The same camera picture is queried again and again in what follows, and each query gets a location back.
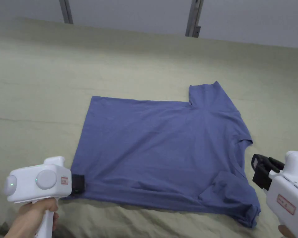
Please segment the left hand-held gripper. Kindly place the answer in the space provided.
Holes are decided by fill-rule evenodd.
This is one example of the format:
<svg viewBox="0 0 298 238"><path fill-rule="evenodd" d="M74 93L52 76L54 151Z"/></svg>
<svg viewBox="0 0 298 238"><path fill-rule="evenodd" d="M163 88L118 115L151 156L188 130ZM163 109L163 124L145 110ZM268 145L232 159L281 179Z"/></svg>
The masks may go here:
<svg viewBox="0 0 298 238"><path fill-rule="evenodd" d="M62 156L50 157L40 165L13 170L6 178L4 193L13 203L35 203L43 199L76 196L85 191L84 175L73 174Z"/></svg>

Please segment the person's right hand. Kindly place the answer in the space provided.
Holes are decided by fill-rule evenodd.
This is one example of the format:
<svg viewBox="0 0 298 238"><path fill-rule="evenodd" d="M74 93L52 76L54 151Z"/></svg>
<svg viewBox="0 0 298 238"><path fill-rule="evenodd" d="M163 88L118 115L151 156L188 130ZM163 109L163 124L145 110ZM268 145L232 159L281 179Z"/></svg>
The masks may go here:
<svg viewBox="0 0 298 238"><path fill-rule="evenodd" d="M285 225L279 225L278 230L285 238L295 238L291 230L289 230Z"/></svg>

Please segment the person's left hand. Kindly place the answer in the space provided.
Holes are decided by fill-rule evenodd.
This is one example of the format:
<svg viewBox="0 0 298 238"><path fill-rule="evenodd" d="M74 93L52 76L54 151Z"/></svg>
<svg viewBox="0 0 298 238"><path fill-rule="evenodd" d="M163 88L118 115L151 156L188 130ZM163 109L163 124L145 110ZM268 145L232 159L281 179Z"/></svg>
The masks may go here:
<svg viewBox="0 0 298 238"><path fill-rule="evenodd" d="M21 206L5 238L33 238L47 210L54 212L52 225L54 231L59 218L56 212L58 206L55 198L48 198Z"/></svg>

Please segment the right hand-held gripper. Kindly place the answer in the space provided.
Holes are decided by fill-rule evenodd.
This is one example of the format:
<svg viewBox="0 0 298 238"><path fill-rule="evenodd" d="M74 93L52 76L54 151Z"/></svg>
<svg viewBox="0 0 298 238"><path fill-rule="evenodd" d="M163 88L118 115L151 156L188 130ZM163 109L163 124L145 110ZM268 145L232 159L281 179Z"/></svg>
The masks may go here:
<svg viewBox="0 0 298 238"><path fill-rule="evenodd" d="M298 151L289 151L285 163L254 154L252 181L266 190L266 203L292 233L298 233Z"/></svg>

